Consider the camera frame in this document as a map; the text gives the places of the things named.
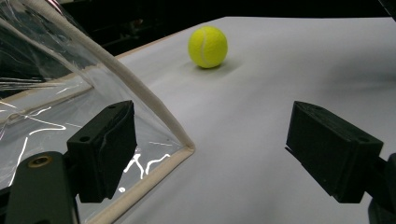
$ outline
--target screw hole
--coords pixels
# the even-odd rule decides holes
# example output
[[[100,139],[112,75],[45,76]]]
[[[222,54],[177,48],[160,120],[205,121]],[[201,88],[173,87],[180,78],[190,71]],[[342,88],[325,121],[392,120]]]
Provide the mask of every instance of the screw hole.
[[[28,166],[31,168],[37,168],[40,166],[47,165],[51,161],[52,161],[52,157],[50,156],[40,156],[29,161]]]
[[[84,137],[81,137],[80,139],[79,139],[79,141],[80,142],[88,142],[88,141],[90,141],[90,137],[89,136],[84,136]]]
[[[370,142],[370,140],[365,137],[359,137],[358,139],[361,140],[362,142]]]

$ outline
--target clear plastic sheet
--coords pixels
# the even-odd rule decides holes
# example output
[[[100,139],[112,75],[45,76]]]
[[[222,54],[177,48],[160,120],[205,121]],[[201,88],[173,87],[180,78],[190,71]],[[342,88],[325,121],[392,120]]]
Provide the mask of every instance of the clear plastic sheet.
[[[72,24],[73,19],[52,3]],[[0,189],[18,164],[66,141],[108,105],[134,102],[137,148],[112,200],[79,203],[88,222],[183,148],[166,125],[83,45],[21,0],[0,0]]]

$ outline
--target yellow tennis ball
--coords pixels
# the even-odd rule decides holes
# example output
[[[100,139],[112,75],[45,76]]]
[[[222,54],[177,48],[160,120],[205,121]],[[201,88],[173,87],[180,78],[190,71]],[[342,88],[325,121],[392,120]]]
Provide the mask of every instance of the yellow tennis ball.
[[[221,64],[227,55],[227,51],[227,38],[216,27],[203,26],[195,30],[190,36],[190,58],[203,68],[216,67]]]

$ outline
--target white table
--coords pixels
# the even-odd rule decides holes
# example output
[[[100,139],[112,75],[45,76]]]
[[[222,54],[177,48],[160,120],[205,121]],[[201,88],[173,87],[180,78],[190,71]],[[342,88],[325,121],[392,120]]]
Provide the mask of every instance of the white table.
[[[215,69],[187,53],[196,27],[120,60],[180,120],[196,144],[117,223],[368,223],[339,204],[284,147],[294,101],[323,106],[396,151],[396,23],[377,19],[222,18]]]

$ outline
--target black bracket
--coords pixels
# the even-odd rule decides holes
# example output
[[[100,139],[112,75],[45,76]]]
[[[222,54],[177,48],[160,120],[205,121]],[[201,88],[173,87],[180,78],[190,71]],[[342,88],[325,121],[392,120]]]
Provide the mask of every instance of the black bracket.
[[[368,192],[375,204],[370,207],[395,218],[396,154],[384,161],[379,157],[382,146],[327,109],[294,102],[286,150],[337,202],[360,203]],[[371,223],[385,223],[372,214],[370,210]]]
[[[0,223],[79,223],[82,203],[111,199],[136,148],[134,104],[110,105],[67,141],[22,161],[11,187],[0,190]]]

